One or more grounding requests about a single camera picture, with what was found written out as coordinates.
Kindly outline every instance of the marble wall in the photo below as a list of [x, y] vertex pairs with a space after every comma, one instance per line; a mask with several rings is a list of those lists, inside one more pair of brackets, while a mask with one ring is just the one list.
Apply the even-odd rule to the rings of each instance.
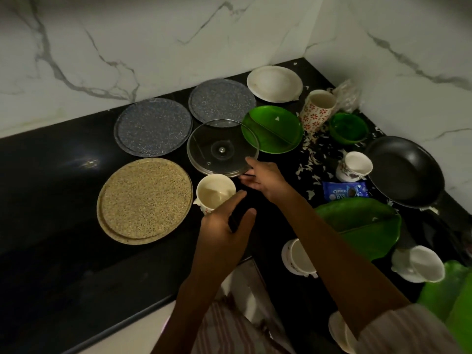
[[301, 57], [322, 0], [0, 0], [0, 137]]
[[439, 162], [472, 213], [472, 0], [323, 0], [305, 53], [362, 111]]

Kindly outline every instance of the glass lid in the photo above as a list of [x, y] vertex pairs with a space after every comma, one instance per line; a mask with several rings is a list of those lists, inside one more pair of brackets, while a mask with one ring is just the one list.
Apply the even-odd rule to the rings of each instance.
[[246, 157], [257, 159], [259, 141], [235, 120], [215, 119], [193, 131], [187, 141], [187, 155], [199, 172], [237, 177], [251, 168]]

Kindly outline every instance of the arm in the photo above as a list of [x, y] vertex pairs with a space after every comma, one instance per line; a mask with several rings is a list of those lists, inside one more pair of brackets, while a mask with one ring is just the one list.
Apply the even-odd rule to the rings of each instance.
[[235, 233], [228, 226], [229, 216], [245, 196], [246, 191], [239, 191], [203, 218], [192, 270], [180, 286], [174, 311], [151, 354], [191, 352], [221, 282], [236, 267], [247, 246], [256, 210], [250, 208], [245, 213]]
[[355, 253], [282, 177], [273, 163], [247, 158], [253, 167], [241, 182], [260, 190], [292, 226], [352, 333], [410, 302], [368, 260]]

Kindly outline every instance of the hand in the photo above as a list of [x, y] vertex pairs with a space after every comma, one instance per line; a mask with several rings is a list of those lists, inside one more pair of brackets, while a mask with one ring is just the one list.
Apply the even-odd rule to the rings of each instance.
[[261, 191], [270, 202], [275, 203], [290, 188], [275, 163], [265, 163], [250, 157], [246, 161], [252, 169], [239, 176], [241, 183]]
[[247, 210], [235, 233], [228, 225], [229, 216], [246, 194], [239, 190], [202, 219], [190, 277], [215, 291], [241, 260], [254, 226], [254, 208]]

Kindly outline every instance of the oreo packet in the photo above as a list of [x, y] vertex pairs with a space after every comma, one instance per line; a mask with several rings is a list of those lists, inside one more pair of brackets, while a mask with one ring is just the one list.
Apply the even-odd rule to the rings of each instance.
[[328, 183], [323, 181], [323, 191], [328, 202], [343, 199], [345, 197], [369, 197], [364, 182], [360, 183]]

